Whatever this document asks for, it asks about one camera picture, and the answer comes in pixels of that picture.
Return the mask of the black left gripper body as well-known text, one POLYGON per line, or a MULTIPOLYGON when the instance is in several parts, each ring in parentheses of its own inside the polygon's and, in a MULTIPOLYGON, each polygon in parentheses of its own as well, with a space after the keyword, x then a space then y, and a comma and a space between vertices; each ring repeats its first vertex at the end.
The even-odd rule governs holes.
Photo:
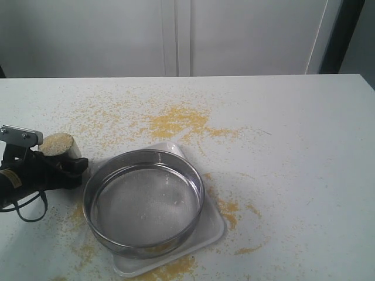
POLYGON ((40 190, 63 189, 56 157, 19 146, 6 146, 1 162, 1 196, 25 197, 40 190))

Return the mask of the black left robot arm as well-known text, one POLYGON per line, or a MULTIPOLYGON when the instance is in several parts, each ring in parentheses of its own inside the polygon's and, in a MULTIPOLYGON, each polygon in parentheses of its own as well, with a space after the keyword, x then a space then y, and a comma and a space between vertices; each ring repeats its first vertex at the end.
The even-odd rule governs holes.
POLYGON ((38 191, 75 189, 83 182, 87 158, 45 156, 42 152, 6 145, 1 161, 1 208, 38 191))

